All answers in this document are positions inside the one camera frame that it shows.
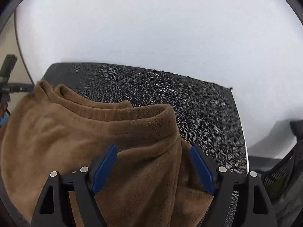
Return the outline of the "person's left hand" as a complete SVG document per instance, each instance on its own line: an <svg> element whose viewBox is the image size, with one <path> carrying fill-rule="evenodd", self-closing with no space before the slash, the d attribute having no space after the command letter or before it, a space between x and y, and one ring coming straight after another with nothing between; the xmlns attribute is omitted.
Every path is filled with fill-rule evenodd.
<svg viewBox="0 0 303 227"><path fill-rule="evenodd" d="M1 94L1 102L0 102L0 117L3 118L4 114L8 108L8 102L10 101L9 94Z"/></svg>

